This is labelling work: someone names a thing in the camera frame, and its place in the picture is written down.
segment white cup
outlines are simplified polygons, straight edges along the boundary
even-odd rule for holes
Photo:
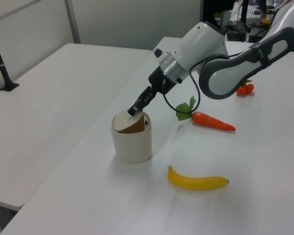
[[[113,137],[116,155],[124,163],[141,163],[151,156],[151,122],[150,117],[143,113],[145,129],[144,131],[131,134],[122,134],[114,130],[112,120],[111,132]]]

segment black stand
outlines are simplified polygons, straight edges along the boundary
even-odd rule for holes
[[[246,39],[246,16],[247,16],[248,0],[243,0],[241,21],[237,25],[231,23],[226,25],[226,34],[229,41],[244,42]]]
[[[14,88],[18,87],[19,84],[13,83],[9,77],[8,71],[6,70],[6,67],[4,65],[4,62],[2,60],[1,54],[0,54],[0,71],[3,76],[3,79],[5,81],[5,86],[1,89],[6,92],[10,92]]]

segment white wall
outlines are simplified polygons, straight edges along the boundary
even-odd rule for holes
[[[201,0],[70,0],[81,43],[153,49],[200,21]]]
[[[64,0],[41,0],[0,20],[0,52],[12,81],[72,42]]]

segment equipment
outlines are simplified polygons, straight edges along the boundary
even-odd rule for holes
[[[148,78],[151,86],[141,93],[128,113],[135,115],[157,92],[166,94],[182,83],[196,63],[202,92],[212,99],[224,99],[248,78],[293,49],[294,0],[277,12],[270,30],[260,42],[232,59],[227,54],[222,32],[209,23],[198,23],[160,61],[159,67]]]

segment cup lid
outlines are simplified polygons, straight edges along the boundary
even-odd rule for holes
[[[131,116],[127,110],[128,108],[124,109],[114,117],[113,129],[115,131],[118,132],[134,125],[143,116],[143,111],[139,111],[134,116]]]

